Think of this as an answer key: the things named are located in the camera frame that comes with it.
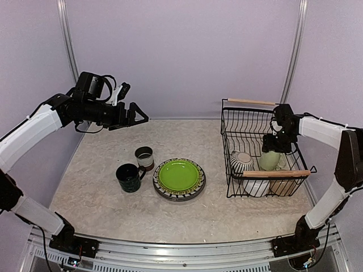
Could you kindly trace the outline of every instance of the mug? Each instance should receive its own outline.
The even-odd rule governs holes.
[[[135,151],[135,157],[139,166],[144,166],[146,171],[154,168],[153,150],[148,146],[143,146]]]
[[[137,167],[131,163],[121,165],[116,171],[121,188],[127,193],[136,192],[141,186],[141,180],[146,173],[143,166]]]
[[[280,161],[281,153],[268,151],[260,157],[260,167],[265,171],[275,170]]]

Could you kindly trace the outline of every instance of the wooden handle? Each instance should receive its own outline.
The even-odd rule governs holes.
[[[267,106],[275,106],[276,103],[268,102],[268,101],[259,101],[259,100],[250,100],[250,99],[238,99],[238,98],[228,98],[228,102],[237,102],[237,103],[245,103],[245,104],[257,104],[257,105],[267,105]]]
[[[306,177],[311,174],[310,170],[299,171],[243,171],[243,177]]]

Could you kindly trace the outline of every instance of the metal track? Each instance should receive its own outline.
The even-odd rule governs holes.
[[[319,239],[323,248],[326,228],[320,232]],[[268,239],[216,244],[155,244],[138,243],[95,236],[80,235],[100,241],[95,259],[82,258],[82,270],[103,272],[152,272],[152,271],[269,271],[269,262],[287,258],[274,258]],[[331,226],[328,246],[338,250],[336,255],[339,271],[348,272],[346,254],[341,246],[337,228]],[[47,249],[49,260],[61,263],[62,258],[77,257],[51,248]],[[34,256],[44,258],[43,237],[34,228],[24,251],[21,272],[28,272]]]
[[[69,30],[67,7],[65,0],[57,0],[57,6],[58,6],[59,19],[61,22],[64,44],[68,56],[69,66],[72,72],[74,83],[76,83],[79,77],[79,72],[73,52],[72,39]]]
[[[281,104],[286,103],[290,92],[291,83],[293,81],[297,59],[301,47],[302,34],[305,26],[306,10],[307,10],[307,0],[300,0],[299,15],[295,32],[293,51],[291,53],[288,74],[285,79],[284,89],[280,100]]]

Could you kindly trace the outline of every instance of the green plate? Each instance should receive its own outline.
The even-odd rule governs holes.
[[[160,169],[159,180],[169,190],[184,191],[197,184],[199,171],[188,161],[173,160]]]

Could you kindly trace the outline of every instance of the dark green mug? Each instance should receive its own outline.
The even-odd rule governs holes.
[[[116,171],[116,177],[119,180],[121,188],[127,193],[136,192],[141,186],[141,180],[146,173],[143,166],[137,168],[131,163],[121,165]]]

